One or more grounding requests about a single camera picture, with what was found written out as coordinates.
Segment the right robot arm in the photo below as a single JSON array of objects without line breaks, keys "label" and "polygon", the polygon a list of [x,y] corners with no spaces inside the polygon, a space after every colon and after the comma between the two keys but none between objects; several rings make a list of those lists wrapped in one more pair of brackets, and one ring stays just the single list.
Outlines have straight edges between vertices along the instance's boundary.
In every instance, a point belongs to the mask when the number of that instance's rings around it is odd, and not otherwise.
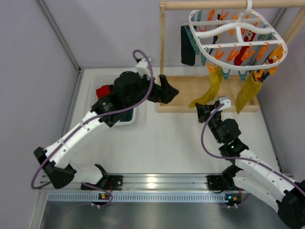
[{"label": "right robot arm", "polygon": [[272,169],[251,151],[239,138],[241,131],[238,123],[234,119],[222,119],[221,109],[225,107],[225,103],[196,103],[195,107],[198,122],[204,124],[202,132],[209,129],[216,142],[221,144],[220,156],[210,153],[206,146],[203,146],[204,151],[214,158],[231,162],[231,166],[223,172],[225,182],[263,201],[289,228],[303,228],[305,182],[296,181]]}]

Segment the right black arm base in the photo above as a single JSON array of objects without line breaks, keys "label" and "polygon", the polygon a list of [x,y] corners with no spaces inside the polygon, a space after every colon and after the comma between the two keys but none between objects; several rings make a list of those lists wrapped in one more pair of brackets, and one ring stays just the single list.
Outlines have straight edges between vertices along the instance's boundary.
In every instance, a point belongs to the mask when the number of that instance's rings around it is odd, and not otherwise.
[{"label": "right black arm base", "polygon": [[208,175],[207,186],[210,191],[229,191],[237,190],[233,179],[224,175]]}]

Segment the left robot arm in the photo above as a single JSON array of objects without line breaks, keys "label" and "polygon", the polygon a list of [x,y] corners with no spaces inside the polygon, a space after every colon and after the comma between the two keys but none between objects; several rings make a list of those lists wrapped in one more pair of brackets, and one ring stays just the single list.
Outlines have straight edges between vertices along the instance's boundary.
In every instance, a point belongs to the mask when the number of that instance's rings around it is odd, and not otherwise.
[{"label": "left robot arm", "polygon": [[103,188],[108,174],[99,165],[86,166],[72,163],[72,159],[84,145],[121,121],[127,111],[139,106],[145,100],[168,104],[179,91],[172,87],[165,75],[159,75],[160,84],[147,75],[126,71],[110,85],[110,93],[98,99],[85,117],[64,137],[46,148],[34,151],[38,162],[55,189],[70,183],[88,183]]}]

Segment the yellow sock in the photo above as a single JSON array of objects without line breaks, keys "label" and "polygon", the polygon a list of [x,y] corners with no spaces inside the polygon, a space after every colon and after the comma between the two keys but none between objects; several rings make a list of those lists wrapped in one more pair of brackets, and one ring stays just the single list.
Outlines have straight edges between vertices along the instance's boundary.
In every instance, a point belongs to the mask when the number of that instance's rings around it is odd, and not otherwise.
[{"label": "yellow sock", "polygon": [[255,79],[254,73],[250,73],[235,100],[235,109],[238,114],[240,114],[246,104],[259,93],[261,87],[262,83]]},{"label": "yellow sock", "polygon": [[207,64],[207,66],[209,69],[209,76],[210,76],[210,88],[205,92],[204,95],[191,101],[188,105],[189,108],[194,108],[196,103],[206,105],[208,102],[214,100],[218,95],[221,82],[223,79],[222,67],[221,66],[215,67],[213,65],[213,68],[210,69],[209,63]]}]

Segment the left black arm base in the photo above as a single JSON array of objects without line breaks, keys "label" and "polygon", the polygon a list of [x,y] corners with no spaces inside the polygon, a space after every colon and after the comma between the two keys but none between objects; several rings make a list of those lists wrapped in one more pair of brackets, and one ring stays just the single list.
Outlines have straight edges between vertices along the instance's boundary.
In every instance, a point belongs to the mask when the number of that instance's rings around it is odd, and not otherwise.
[{"label": "left black arm base", "polygon": [[123,176],[121,175],[108,175],[103,177],[97,184],[89,184],[90,186],[81,185],[81,190],[95,190],[96,188],[107,190],[107,191],[119,191],[122,189]]}]

